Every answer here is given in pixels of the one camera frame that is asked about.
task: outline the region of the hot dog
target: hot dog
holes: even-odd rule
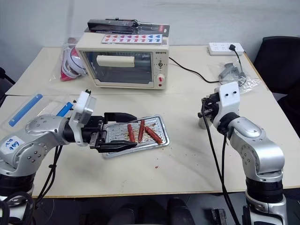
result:
[[[128,134],[129,134],[129,139],[131,142],[135,142],[135,134],[133,133],[133,129],[131,124],[127,125],[127,129],[128,129]]]
[[[142,142],[143,140],[144,128],[145,128],[145,120],[141,120],[139,137],[137,139],[139,143]]]
[[[157,142],[157,144],[163,143],[163,141],[160,139],[160,137],[149,127],[145,127],[145,131]]]

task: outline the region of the power strip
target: power strip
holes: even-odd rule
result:
[[[235,46],[235,51],[238,55],[242,55],[244,53],[244,49],[240,43],[212,42],[208,44],[208,50],[210,55],[235,55],[234,51],[229,50],[230,45]]]

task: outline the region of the oven window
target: oven window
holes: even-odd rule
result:
[[[142,83],[152,82],[150,52],[85,52],[88,62],[94,71],[94,78],[101,82]],[[134,57],[134,67],[100,66],[97,56]]]

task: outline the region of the plastic bag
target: plastic bag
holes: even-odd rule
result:
[[[250,77],[242,65],[237,62],[226,64],[209,65],[213,74],[217,75],[220,84],[226,84],[237,81],[240,89],[240,94],[249,92],[259,85],[261,79]]]
[[[50,82],[70,81],[86,75],[83,61],[80,59],[75,46],[79,38],[70,37],[61,48],[61,54],[52,72]]]

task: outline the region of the metal grill tray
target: metal grill tray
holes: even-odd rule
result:
[[[104,130],[107,131],[106,135],[106,142],[111,142],[113,140],[129,140],[128,135],[128,128],[127,125],[131,124],[133,132],[135,134],[135,141],[137,142],[137,138],[139,135],[140,130],[140,123],[141,120],[145,120],[145,126],[151,128],[163,141],[162,144],[157,144],[152,137],[150,137],[145,131],[142,136],[142,142],[138,143],[137,146],[131,149],[127,149],[120,152],[109,152],[109,153],[103,153],[104,157],[110,158],[114,156],[120,156],[127,153],[132,153],[136,151],[142,151],[142,150],[148,150],[148,149],[155,149],[160,148],[163,146],[166,146],[170,143],[167,131],[165,129],[165,124],[163,122],[163,119],[159,115],[155,116],[149,116],[149,117],[143,117],[139,118],[138,120],[131,121],[129,123],[113,123],[113,124],[107,124],[104,127]]]

